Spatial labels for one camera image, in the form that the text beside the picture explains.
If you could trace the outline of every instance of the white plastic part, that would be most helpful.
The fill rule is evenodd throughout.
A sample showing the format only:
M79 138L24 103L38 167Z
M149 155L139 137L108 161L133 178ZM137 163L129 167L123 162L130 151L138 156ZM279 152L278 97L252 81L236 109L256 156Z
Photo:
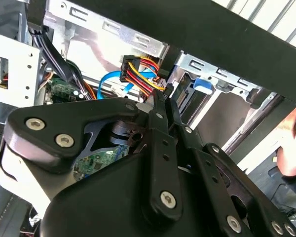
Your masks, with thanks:
M198 91L200 91L200 92L203 92L203 93L205 93L205 94L207 94L207 95L211 95L211 94L213 94L213 90L211 90L211 89L208 89L208 88L206 88L206 87L203 87L203 86L197 86L196 88L195 88L195 90L198 90Z
M118 97L125 97L126 93L118 86L118 85L112 85L111 90L116 94Z

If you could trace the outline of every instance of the silver screw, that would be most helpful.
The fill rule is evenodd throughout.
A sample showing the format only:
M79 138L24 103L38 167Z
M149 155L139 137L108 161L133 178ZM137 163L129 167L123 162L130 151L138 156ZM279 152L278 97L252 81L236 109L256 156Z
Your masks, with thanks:
M219 149L218 149L218 147L212 146L212 149L213 149L213 151L214 151L214 152L216 152L216 153L218 153L218 152L219 152Z
M275 221L272 221L271 224L272 224L274 230L276 231L276 233L278 233L279 235L284 234L283 229Z
M227 216L227 222L233 231L238 234L241 233L241 225L236 218L234 218L233 216Z
M188 133L192 133L192 129L189 128L189 127L185 127L185 130L186 130Z
M72 147L74 145L74 139L67 134L60 134L56 137L56 143L61 147Z
M156 113L156 115L158 116L158 118L161 118L161 119L163 119L163 116L162 116L161 114L159 114L159 113Z
M292 227L290 227L288 224L284 224L285 229L288 231L288 233L290 233L291 236L296 236L295 231L292 229Z
M167 208L173 209L176 207L176 204L177 204L176 199L171 193L167 191L163 191L160 195L160 199Z
M29 129L35 130L35 131L40 131L43 128L45 128L45 123L38 118L30 118L30 119L26 120L25 125Z
M132 105L126 104L126 108L130 109L130 110L134 110L135 108Z

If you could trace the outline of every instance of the black mount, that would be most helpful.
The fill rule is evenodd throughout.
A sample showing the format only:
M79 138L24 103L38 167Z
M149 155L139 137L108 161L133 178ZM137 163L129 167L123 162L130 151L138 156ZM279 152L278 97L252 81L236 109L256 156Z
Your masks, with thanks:
M77 158L99 148L131 147L127 157L62 190L45 213L42 236L273 237L274 222L282 236L290 236L285 224L296 233L218 146L200 145L174 101L154 91L148 104L144 112L129 99L112 98L10 114L6 145L51 173L70 172ZM29 118L45 128L29 129ZM74 145L58 146L59 134L70 135Z

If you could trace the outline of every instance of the blue drive latch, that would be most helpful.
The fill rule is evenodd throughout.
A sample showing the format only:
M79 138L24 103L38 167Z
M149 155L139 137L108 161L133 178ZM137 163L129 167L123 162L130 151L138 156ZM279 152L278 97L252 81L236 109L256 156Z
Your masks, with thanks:
M213 94L212 84L209 81L203 80L201 78L196 78L193 86L194 90L198 90L207 95Z

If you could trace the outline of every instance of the green circuit board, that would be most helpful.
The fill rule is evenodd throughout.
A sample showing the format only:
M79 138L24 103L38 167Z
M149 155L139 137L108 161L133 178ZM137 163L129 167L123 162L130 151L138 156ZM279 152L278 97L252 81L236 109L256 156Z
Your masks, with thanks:
M84 100L74 95L74 91L78 91L76 87L59 78L50 80L46 88L54 104Z
M100 151L79 159L74 166L74 178L79 181L112 164L128 154L129 147L119 145L108 151Z

